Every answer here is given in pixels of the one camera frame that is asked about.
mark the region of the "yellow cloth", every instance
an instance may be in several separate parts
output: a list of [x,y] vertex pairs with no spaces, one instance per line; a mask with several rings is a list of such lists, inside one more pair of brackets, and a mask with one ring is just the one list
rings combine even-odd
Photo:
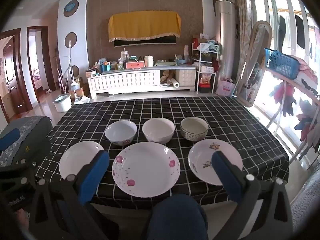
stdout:
[[109,20],[109,42],[144,41],[164,36],[180,37],[181,18],[172,11],[119,13]]

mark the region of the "blue jeans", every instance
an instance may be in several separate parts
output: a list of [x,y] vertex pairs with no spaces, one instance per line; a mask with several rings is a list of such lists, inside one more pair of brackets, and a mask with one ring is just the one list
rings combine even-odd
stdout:
[[146,240],[208,240],[208,221],[202,207],[187,195],[174,195],[157,204]]

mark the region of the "paper roll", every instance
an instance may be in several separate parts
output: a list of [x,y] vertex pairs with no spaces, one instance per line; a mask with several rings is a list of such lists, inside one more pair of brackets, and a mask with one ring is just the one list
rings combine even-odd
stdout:
[[170,81],[175,88],[178,88],[180,86],[180,84],[174,78],[172,78]]

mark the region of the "plate with pink flowers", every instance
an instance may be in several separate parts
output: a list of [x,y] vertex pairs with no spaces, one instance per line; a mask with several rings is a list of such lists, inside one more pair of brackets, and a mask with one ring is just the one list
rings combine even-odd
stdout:
[[122,150],[112,164],[116,185],[135,197],[154,197],[167,192],[180,175],[180,162],[168,147],[140,142]]

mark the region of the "pink flower decoration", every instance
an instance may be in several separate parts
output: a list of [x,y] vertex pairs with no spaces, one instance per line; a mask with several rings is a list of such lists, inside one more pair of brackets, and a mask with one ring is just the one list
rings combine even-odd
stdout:
[[123,160],[123,158],[121,155],[117,156],[117,158],[116,158],[117,162],[122,163],[122,160]]
[[174,167],[176,165],[176,162],[174,160],[169,162],[169,167]]
[[127,185],[128,186],[134,186],[134,185],[136,185],[136,182],[134,181],[134,179],[128,179],[127,180]]

